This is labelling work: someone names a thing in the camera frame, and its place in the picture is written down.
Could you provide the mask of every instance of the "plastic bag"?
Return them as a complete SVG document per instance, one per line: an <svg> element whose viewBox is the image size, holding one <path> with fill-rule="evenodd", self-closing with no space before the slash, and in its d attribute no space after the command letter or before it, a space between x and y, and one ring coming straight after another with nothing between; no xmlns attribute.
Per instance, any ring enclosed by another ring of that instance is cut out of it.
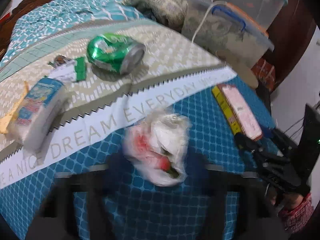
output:
<svg viewBox="0 0 320 240"><path fill-rule="evenodd" d="M152 112L140 124L128 128L124 140L125 155L145 179L157 186L183 182L189 127L185 116Z"/></svg>

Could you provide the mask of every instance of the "yellow paper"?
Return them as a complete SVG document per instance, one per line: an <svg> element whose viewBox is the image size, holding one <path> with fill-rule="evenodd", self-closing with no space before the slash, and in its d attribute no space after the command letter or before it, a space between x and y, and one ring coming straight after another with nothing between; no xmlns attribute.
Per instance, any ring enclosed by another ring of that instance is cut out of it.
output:
<svg viewBox="0 0 320 240"><path fill-rule="evenodd" d="M24 100L28 92L29 92L29 86L28 86L28 83L25 81L23 93L21 94L19 101L13 105L10 112L8 112L4 117L0 119L0 133L2 134L8 133L8 130L7 130L8 125L12 119L17 119L18 117L17 109L19 108L20 104L22 103L22 101Z"/></svg>

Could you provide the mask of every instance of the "red object in bag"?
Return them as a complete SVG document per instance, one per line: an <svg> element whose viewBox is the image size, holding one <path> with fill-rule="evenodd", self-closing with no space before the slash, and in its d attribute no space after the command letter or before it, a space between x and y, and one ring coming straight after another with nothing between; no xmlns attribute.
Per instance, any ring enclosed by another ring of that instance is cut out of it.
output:
<svg viewBox="0 0 320 240"><path fill-rule="evenodd" d="M136 149L136 159L143 163L147 163L154 169L168 171L170 169L170 161L168 157L152 151L148 138L143 132L133 130L133 147Z"/></svg>
<svg viewBox="0 0 320 240"><path fill-rule="evenodd" d="M275 66L268 63L265 59L260 58L251 70L257 79L271 92L276 83Z"/></svg>

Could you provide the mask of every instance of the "can lid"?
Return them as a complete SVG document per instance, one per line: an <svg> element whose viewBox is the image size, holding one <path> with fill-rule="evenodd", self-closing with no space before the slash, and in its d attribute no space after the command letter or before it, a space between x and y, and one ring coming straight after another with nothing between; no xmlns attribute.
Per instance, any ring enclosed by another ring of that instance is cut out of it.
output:
<svg viewBox="0 0 320 240"><path fill-rule="evenodd" d="M146 46L142 43L137 43L124 57L120 69L120 74L130 73L142 60Z"/></svg>

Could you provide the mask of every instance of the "person's hand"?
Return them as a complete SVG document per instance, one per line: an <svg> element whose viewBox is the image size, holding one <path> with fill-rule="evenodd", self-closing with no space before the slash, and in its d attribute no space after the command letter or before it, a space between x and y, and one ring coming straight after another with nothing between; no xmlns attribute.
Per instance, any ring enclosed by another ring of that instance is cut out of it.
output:
<svg viewBox="0 0 320 240"><path fill-rule="evenodd" d="M290 193L284 195L285 204L284 207L287 210L293 210L298 207L303 201L303 196L299 193Z"/></svg>
<svg viewBox="0 0 320 240"><path fill-rule="evenodd" d="M269 187L267 197L271 201L271 204L276 203L277 192L274 187ZM284 207L287 210L293 210L303 201L303 196L299 193L284 194Z"/></svg>

